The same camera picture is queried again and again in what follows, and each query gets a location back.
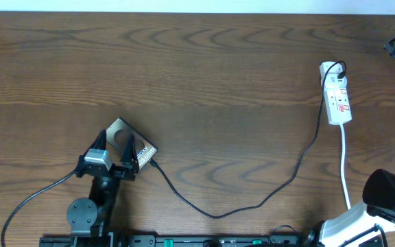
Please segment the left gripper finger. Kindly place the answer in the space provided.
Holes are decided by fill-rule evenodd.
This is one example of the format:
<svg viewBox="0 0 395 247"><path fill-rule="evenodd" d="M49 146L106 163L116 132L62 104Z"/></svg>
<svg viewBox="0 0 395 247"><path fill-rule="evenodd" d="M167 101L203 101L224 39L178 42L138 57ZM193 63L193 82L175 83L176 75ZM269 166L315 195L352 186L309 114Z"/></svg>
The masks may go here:
<svg viewBox="0 0 395 247"><path fill-rule="evenodd" d="M103 158L106 151L106 130L103 129L98 134L97 138L86 151L86 156L91 158Z"/></svg>
<svg viewBox="0 0 395 247"><path fill-rule="evenodd" d="M125 169L130 170L132 173L137 174L139 172L139 161L136 155L135 138L133 134L128 137L123 146L120 163Z"/></svg>

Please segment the Galaxy S25 Ultra smartphone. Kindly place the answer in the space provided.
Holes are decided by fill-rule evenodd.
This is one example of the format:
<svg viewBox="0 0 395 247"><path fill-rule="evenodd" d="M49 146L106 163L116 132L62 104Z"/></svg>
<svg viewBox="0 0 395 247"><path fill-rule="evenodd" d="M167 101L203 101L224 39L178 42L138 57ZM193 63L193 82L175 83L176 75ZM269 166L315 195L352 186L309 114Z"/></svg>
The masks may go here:
<svg viewBox="0 0 395 247"><path fill-rule="evenodd" d="M125 144L131 135L134 136L139 168L143 169L148 161L157 153L158 148L121 117L118 117L106 129L107 142L120 154L124 151Z"/></svg>

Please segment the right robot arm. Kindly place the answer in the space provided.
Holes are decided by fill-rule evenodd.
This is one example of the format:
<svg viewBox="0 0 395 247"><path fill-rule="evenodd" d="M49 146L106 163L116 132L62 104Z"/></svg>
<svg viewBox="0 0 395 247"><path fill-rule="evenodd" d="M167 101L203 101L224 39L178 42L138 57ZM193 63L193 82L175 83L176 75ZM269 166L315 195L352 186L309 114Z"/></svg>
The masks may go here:
<svg viewBox="0 0 395 247"><path fill-rule="evenodd" d="M395 231L395 174L384 169L373 172L360 202L352 205L346 182L346 132L344 125L352 120L347 91L347 67L343 61L326 61L320 65L321 104L328 122L338 126L342 138L340 179L347 210L325 220L310 231L301 246L369 246L375 237L387 245L386 234Z"/></svg>

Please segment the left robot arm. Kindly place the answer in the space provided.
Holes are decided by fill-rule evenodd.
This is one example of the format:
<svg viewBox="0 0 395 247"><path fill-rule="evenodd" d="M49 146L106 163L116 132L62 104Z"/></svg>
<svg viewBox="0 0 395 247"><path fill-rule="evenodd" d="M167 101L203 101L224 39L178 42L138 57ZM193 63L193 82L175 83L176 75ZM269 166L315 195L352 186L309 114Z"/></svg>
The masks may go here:
<svg viewBox="0 0 395 247"><path fill-rule="evenodd" d="M139 172L133 134L125 139L120 164L114 164L106 150L107 134L102 130L93 144L79 156L75 176L93 177L87 198L74 200L67 209L72 246L116 246L108 230L118 190L123 180L133 181Z"/></svg>

